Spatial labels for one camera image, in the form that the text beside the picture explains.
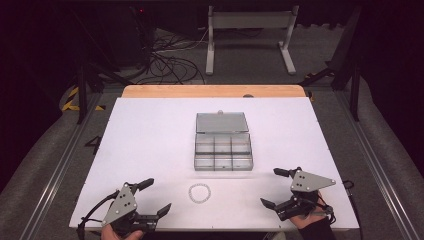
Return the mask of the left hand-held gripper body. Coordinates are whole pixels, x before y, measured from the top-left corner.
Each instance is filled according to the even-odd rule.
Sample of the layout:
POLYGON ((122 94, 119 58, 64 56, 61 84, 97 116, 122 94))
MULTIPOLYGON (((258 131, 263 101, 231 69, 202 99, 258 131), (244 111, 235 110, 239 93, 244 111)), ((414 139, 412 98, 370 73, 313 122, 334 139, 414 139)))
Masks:
POLYGON ((101 222, 102 227, 111 225, 120 237, 137 230, 153 232, 157 226, 157 221, 148 219, 150 215, 140 215, 137 212, 138 204, 135 194, 131 192, 132 185, 130 183, 123 185, 101 222))

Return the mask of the aluminium floor rail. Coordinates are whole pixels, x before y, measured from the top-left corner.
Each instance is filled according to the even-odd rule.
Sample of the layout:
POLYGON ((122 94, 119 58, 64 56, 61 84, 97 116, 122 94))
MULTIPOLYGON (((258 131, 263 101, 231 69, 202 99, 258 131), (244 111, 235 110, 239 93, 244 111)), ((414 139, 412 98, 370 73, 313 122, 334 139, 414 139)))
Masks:
POLYGON ((383 170, 374 149, 372 148, 366 134, 360 123, 356 121, 350 112, 350 106, 347 97, 343 92, 334 92, 339 104, 341 105, 345 115, 355 132, 356 138, 365 154, 365 161, 370 169, 373 178, 384 198, 389 211, 394 218, 404 240, 420 240, 416 228, 413 226, 411 219, 405 211, 400 198, 390 182, 388 175, 383 170))
POLYGON ((34 240, 38 230, 60 188, 60 185, 63 181, 63 178, 69 168, 72 157, 75 152, 77 143, 82 136, 88 121, 90 120, 91 115, 94 112, 96 105, 101 98, 101 93, 93 93, 88 101, 88 110, 81 120, 80 123, 77 123, 73 129, 70 140, 68 141, 64 152, 62 153, 56 168, 49 178, 48 183, 43 189, 42 195, 39 198, 37 205, 27 222, 24 230, 22 231, 19 240, 34 240))

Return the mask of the clear plastic compartment box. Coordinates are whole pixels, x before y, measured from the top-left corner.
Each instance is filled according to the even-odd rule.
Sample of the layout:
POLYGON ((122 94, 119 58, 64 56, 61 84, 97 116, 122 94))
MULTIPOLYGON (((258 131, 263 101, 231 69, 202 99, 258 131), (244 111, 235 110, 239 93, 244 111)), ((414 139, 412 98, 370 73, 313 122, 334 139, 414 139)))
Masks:
POLYGON ((198 113, 194 144, 196 171, 251 171, 253 151, 243 112, 198 113))

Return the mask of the person's right hand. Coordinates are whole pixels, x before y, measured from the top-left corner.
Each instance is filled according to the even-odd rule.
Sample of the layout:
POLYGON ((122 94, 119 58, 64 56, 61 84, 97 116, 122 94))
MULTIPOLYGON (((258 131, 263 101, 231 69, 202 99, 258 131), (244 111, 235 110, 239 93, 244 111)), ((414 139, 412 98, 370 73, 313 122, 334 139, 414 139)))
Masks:
POLYGON ((307 226, 327 219, 327 214, 323 210, 324 201, 321 193, 318 193, 318 205, 315 206, 307 215, 297 215, 290 218, 290 221, 297 229, 304 229, 307 226))

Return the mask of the black angled stand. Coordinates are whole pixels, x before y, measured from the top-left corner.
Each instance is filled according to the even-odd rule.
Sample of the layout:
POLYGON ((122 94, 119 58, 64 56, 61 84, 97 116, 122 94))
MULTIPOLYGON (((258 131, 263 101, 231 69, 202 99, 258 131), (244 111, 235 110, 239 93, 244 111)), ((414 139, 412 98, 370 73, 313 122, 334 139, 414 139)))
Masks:
POLYGON ((355 121, 359 120, 358 98, 360 71, 352 50, 352 43, 361 9, 361 6, 356 6, 354 8, 332 59, 327 63, 327 67, 316 74, 306 75, 304 80, 299 83, 300 86, 306 87, 329 74, 333 74, 334 79, 331 83, 331 87, 335 91, 341 91, 347 86, 348 82, 351 81, 349 111, 355 121))

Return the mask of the person's left hand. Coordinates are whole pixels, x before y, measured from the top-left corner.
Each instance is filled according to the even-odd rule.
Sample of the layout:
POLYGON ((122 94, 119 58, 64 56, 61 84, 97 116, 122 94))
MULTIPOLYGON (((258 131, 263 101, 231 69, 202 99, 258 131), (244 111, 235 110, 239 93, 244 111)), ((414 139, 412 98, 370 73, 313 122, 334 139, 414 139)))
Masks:
POLYGON ((141 240, 144 233, 141 230, 134 231, 125 237, 120 237, 111 225, 106 225, 101 230, 101 240, 141 240))

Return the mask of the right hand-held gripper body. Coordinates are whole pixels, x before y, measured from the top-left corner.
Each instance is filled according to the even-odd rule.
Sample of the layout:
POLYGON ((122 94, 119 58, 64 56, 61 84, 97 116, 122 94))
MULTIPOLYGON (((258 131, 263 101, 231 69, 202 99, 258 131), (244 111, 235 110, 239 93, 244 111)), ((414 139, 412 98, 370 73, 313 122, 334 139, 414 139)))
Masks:
MULTIPOLYGON (((297 215, 307 215, 318 205, 319 190, 336 184, 333 179, 305 172, 302 169, 291 179, 292 197, 275 207, 275 212, 281 221, 297 215)), ((327 216, 334 216, 333 208, 325 201, 323 210, 327 216)))

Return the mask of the white metal frame stand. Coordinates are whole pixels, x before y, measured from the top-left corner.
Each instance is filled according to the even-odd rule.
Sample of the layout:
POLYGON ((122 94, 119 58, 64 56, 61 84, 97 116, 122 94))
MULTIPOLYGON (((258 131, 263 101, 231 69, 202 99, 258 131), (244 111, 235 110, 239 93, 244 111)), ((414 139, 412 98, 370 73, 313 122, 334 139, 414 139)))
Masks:
POLYGON ((208 8, 208 48, 206 56, 205 73, 214 73, 215 42, 214 31, 217 29, 276 29, 285 28, 286 35, 278 43, 285 67, 289 75, 296 74, 296 68, 289 53, 289 43, 297 20, 299 7, 293 6, 291 10, 267 12, 219 12, 213 6, 208 8))

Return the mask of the black tripod stand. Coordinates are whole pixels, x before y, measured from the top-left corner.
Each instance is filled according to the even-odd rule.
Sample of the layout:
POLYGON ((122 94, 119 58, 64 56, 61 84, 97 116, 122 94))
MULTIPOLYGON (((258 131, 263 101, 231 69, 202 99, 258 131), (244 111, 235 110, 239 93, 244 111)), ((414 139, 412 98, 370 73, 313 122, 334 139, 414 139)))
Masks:
POLYGON ((69 12, 69 32, 71 33, 69 46, 72 48, 71 52, 75 54, 77 65, 77 87, 79 90, 78 124, 82 124, 91 110, 91 107, 88 106, 87 88, 90 88, 95 93, 101 93, 104 89, 104 84, 98 74, 104 74, 113 82, 122 86, 131 85, 131 82, 100 63, 98 52, 101 51, 101 47, 97 46, 96 41, 92 39, 92 35, 75 10, 70 9, 69 12))

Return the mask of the yellow black floor tape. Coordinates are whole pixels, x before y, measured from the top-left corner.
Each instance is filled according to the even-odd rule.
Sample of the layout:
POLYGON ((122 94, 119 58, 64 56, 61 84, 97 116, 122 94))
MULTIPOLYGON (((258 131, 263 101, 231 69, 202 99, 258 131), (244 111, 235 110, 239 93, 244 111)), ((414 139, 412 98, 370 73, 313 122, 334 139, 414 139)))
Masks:
POLYGON ((79 92, 79 87, 78 86, 74 86, 73 89, 70 91, 63 107, 62 110, 63 111, 79 111, 80 107, 77 105, 73 104, 73 100, 75 99, 76 95, 79 92))

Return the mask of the wooden table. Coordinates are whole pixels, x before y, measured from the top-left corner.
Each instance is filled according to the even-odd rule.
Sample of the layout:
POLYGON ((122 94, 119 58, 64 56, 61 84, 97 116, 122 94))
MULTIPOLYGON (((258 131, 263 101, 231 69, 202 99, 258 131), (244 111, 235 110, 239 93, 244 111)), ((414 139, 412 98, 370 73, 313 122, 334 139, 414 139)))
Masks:
POLYGON ((305 97, 299 85, 130 85, 123 98, 305 97))

